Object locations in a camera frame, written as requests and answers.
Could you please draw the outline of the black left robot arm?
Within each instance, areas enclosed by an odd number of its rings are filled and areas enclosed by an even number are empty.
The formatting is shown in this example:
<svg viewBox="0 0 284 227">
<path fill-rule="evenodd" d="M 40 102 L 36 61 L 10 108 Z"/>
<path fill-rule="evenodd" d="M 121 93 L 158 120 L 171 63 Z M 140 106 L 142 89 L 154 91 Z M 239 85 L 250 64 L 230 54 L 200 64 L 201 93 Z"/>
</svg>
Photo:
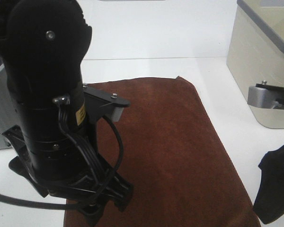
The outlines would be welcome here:
<svg viewBox="0 0 284 227">
<path fill-rule="evenodd" d="M 0 201 L 76 210 L 93 227 L 109 201 L 125 210 L 133 186 L 117 172 L 124 147 L 115 127 L 130 102 L 82 82 L 80 65 L 91 38 L 75 0 L 0 0 L 0 57 L 19 120 L 3 133 L 17 154 L 9 168 L 41 196 L 73 204 L 2 194 Z"/>
</svg>

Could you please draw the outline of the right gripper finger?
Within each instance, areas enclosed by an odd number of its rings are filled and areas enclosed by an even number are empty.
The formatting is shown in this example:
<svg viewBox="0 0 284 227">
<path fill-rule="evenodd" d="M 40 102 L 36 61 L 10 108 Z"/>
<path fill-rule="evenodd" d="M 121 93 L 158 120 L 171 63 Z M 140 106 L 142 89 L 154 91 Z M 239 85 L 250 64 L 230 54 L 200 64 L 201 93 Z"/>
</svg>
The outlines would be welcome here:
<svg viewBox="0 0 284 227">
<path fill-rule="evenodd" d="M 270 224 L 284 214 L 284 145 L 267 152 L 258 167 L 261 182 L 253 211 L 263 224 Z"/>
</svg>

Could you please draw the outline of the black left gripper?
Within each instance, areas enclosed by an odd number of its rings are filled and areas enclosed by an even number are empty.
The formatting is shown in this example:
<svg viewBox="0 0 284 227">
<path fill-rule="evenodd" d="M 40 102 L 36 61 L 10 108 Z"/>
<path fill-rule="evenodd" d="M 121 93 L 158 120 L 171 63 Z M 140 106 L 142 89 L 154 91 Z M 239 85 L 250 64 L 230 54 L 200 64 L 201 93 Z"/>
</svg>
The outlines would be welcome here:
<svg viewBox="0 0 284 227">
<path fill-rule="evenodd" d="M 14 173 L 24 177 L 45 198 L 47 195 L 75 201 L 69 205 L 48 205 L 53 210 L 79 210 L 89 227 L 94 227 L 104 214 L 109 201 L 124 210 L 133 196 L 133 185 L 117 171 L 123 158 L 120 138 L 119 156 L 110 165 L 97 150 L 95 129 L 57 131 L 56 137 L 39 141 L 27 137 L 15 125 L 4 132 L 17 156 L 9 162 Z"/>
</svg>

